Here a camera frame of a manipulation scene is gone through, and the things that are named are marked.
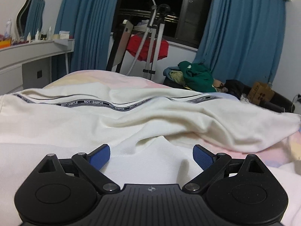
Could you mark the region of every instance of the mirror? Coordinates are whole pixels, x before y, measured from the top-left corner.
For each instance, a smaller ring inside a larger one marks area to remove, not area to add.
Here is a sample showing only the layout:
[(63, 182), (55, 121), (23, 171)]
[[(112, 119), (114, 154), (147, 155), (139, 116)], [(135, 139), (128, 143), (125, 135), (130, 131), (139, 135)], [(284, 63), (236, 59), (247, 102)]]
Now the mirror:
[(26, 0), (24, 6), (17, 15), (17, 30), (20, 37), (33, 37), (37, 30), (41, 31), (45, 0)]

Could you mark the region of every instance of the desk drawer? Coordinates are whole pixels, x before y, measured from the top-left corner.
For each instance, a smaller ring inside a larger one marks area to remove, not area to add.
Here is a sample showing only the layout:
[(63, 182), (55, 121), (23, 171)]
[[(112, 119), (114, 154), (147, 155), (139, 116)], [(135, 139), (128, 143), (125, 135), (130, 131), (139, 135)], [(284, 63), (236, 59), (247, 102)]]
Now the desk drawer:
[(0, 95), (11, 92), (22, 85), (22, 66), (9, 71), (0, 71)]

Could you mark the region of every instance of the white desk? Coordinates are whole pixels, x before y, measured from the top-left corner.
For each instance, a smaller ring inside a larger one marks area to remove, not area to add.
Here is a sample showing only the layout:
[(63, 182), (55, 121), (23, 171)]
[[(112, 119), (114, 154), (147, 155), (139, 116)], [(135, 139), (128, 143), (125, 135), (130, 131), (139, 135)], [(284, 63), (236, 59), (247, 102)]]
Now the white desk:
[(0, 95), (23, 89), (22, 64), (74, 51), (74, 39), (26, 43), (0, 49)]

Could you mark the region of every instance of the white blanket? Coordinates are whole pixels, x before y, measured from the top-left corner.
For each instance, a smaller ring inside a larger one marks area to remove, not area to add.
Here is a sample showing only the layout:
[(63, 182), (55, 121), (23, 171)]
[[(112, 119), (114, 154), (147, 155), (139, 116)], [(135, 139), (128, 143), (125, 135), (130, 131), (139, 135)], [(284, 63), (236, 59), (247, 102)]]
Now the white blanket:
[(230, 150), (258, 152), (299, 128), (299, 115), (182, 89), (112, 90), (89, 83), (0, 97), (0, 143), (120, 144), (122, 154), (135, 152), (126, 144), (195, 132)]
[[(91, 83), (1, 96), (0, 225), (20, 223), (14, 193), (47, 153), (70, 158), (108, 143), (112, 158), (103, 172), (121, 187), (124, 183), (183, 185), (201, 172), (192, 159), (194, 144), (174, 146), (160, 136), (194, 132), (228, 149), (258, 152), (299, 127), (298, 115), (181, 89), (111, 90)], [(287, 179), (295, 182), (290, 186), (301, 184), (299, 176), (285, 176), (286, 180), (277, 178), (286, 190)], [(294, 225), (300, 207), (298, 195), (290, 195), (296, 190), (287, 190), (286, 226)]]

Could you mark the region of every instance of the white bottle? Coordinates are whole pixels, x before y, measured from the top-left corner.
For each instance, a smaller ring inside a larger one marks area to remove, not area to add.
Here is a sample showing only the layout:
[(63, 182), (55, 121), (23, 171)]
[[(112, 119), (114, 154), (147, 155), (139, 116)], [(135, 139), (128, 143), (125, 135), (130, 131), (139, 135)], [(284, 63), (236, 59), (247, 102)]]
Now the white bottle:
[(36, 41), (39, 41), (39, 40), (40, 40), (40, 31), (39, 31), (39, 29), (37, 30), (35, 40), (36, 40)]
[(12, 21), (11, 21), (11, 19), (9, 19), (6, 23), (4, 38), (11, 37), (11, 25), (12, 25)]
[(48, 33), (47, 33), (47, 40), (51, 40), (52, 39), (52, 27), (49, 27)]
[(29, 41), (29, 42), (31, 41), (31, 33), (30, 32), (28, 33), (28, 36), (27, 36), (26, 40)]

